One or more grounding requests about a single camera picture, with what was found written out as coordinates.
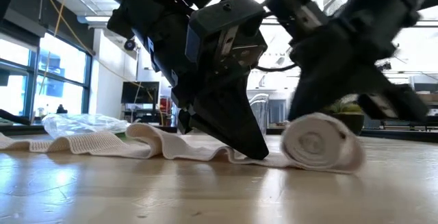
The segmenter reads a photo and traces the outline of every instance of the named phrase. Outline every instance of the white towel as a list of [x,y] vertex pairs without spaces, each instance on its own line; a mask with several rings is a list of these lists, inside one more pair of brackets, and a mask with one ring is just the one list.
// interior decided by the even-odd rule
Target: white towel
[[365,160],[357,137],[340,121],[324,114],[310,114],[291,122],[281,138],[281,152],[271,152],[264,160],[253,160],[228,146],[216,149],[192,147],[182,137],[150,125],[134,123],[128,138],[143,144],[125,143],[110,132],[65,136],[54,141],[14,140],[0,135],[0,150],[27,150],[36,153],[70,151],[73,154],[120,156],[149,159],[162,154],[166,159],[210,161],[226,152],[230,163],[257,164],[312,171],[353,173]]

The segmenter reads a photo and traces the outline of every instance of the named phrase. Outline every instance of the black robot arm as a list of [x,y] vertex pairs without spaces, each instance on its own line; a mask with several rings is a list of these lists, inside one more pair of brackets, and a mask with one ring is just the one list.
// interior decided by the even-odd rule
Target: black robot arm
[[264,6],[292,35],[290,58],[302,69],[289,120],[350,93],[361,94],[373,118],[421,120],[427,113],[410,88],[391,84],[374,65],[416,23],[423,0],[350,0],[332,17],[312,0],[116,1],[108,29],[142,41],[172,85],[179,129],[198,128],[250,158],[268,154],[246,96],[250,70],[267,49],[259,31]]

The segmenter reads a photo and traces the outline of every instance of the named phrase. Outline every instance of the wooden table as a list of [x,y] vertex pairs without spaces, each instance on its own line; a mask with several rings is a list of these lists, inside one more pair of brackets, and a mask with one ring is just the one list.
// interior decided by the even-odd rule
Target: wooden table
[[[438,146],[363,142],[368,164],[357,175],[2,153],[0,223],[438,223]],[[268,144],[278,149],[279,137]]]

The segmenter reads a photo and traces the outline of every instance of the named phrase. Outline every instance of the television screen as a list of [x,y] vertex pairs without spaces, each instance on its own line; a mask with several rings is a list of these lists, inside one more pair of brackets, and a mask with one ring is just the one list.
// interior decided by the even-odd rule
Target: television screen
[[122,103],[155,103],[158,102],[158,90],[159,82],[135,82],[140,84],[141,88],[138,89],[138,85],[131,82],[123,83],[122,91]]

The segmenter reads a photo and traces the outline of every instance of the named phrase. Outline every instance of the screw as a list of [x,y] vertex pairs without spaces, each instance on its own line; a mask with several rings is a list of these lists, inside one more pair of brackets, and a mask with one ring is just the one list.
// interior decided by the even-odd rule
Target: screw
[[229,12],[229,11],[231,11],[231,5],[228,4],[228,3],[226,3],[224,6],[222,6],[222,9],[223,9],[224,11]]

